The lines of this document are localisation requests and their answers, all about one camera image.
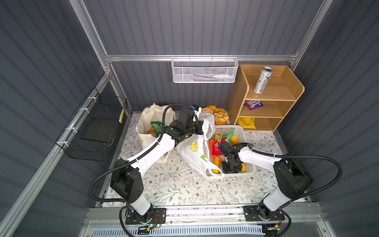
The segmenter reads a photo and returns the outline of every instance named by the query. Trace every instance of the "white tote bag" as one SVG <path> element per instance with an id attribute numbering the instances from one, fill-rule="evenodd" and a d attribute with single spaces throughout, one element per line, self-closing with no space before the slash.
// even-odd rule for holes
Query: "white tote bag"
<path id="1" fill-rule="evenodd" d="M 152 121 L 162 121 L 163 111 L 168 105 L 159 106 L 156 104 L 146 107 L 141 113 L 141 117 L 137 123 L 136 131 L 139 138 L 142 141 L 142 148 L 145 149 L 151 143 L 153 143 L 157 138 L 149 134 Z M 172 121 L 175 120 L 175 112 L 169 108 L 166 112 L 166 117 L 164 118 L 163 127 L 169 125 Z M 167 152 L 161 156 L 157 163 L 167 163 L 168 156 L 171 154 L 171 151 Z"/>

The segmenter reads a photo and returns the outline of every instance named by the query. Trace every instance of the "green package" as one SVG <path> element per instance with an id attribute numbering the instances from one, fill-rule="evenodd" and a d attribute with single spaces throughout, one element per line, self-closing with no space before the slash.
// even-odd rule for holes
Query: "green package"
<path id="1" fill-rule="evenodd" d="M 153 127 L 153 129 L 156 131 L 156 133 L 158 135 L 160 135 L 162 133 L 162 123 L 161 122 L 152 121 L 151 126 Z"/>

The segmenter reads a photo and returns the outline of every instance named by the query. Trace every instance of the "wooden cabinet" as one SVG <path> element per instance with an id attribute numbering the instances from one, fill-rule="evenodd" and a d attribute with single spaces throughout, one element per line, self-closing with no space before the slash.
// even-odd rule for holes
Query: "wooden cabinet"
<path id="1" fill-rule="evenodd" d="M 253 89 L 265 66 L 274 71 L 263 93 L 257 94 Z M 229 122 L 236 125 L 239 117 L 251 117 L 257 129 L 245 130 L 275 131 L 304 90 L 288 66 L 241 64 L 229 97 Z M 249 110 L 245 100 L 260 100 L 263 107 Z"/>

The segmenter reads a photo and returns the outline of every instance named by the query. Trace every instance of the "table surface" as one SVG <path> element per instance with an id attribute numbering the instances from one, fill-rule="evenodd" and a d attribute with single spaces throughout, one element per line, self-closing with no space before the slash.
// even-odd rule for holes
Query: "table surface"
<path id="1" fill-rule="evenodd" d="M 119 158 L 124 160 L 142 150 L 136 132 L 140 113 L 134 113 Z M 272 132 L 245 131 L 247 142 L 258 150 L 282 154 Z M 208 180 L 192 169 L 173 149 L 166 164 L 155 163 L 143 177 L 143 194 L 155 206 L 211 205 L 259 203 L 277 187 L 273 173 L 257 166 L 257 172 L 243 177 Z M 120 196 L 109 187 L 105 198 Z M 120 202 L 105 202 L 102 207 L 123 206 Z"/>

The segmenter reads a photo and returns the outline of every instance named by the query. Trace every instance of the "white plastic bag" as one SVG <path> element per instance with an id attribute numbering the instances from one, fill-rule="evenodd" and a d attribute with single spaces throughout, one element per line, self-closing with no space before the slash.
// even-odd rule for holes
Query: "white plastic bag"
<path id="1" fill-rule="evenodd" d="M 202 112 L 199 120 L 203 123 L 203 135 L 192 134 L 176 146 L 176 150 L 194 170 L 198 171 L 207 179 L 222 179 L 224 173 L 209 160 L 210 148 L 208 140 L 215 133 L 215 118 L 210 113 Z M 213 169 L 219 170 L 220 174 L 213 173 Z"/>
<path id="2" fill-rule="evenodd" d="M 150 107 L 146 107 L 142 111 L 141 117 L 139 118 L 139 121 L 136 127 L 137 134 L 142 141 L 142 149 L 145 149 L 147 146 L 149 146 L 151 143 L 153 143 L 157 139 L 149 134 L 151 122 L 162 121 L 163 112 L 167 106 L 168 105 L 159 106 L 159 105 L 153 104 Z M 166 116 L 164 118 L 164 124 L 162 126 L 163 127 L 165 125 L 167 126 L 174 120 L 175 120 L 175 112 L 171 108 L 169 108 L 166 112 Z M 157 163 L 167 163 L 167 159 L 170 154 L 171 154 L 171 151 L 161 156 L 161 158 L 157 160 Z"/>

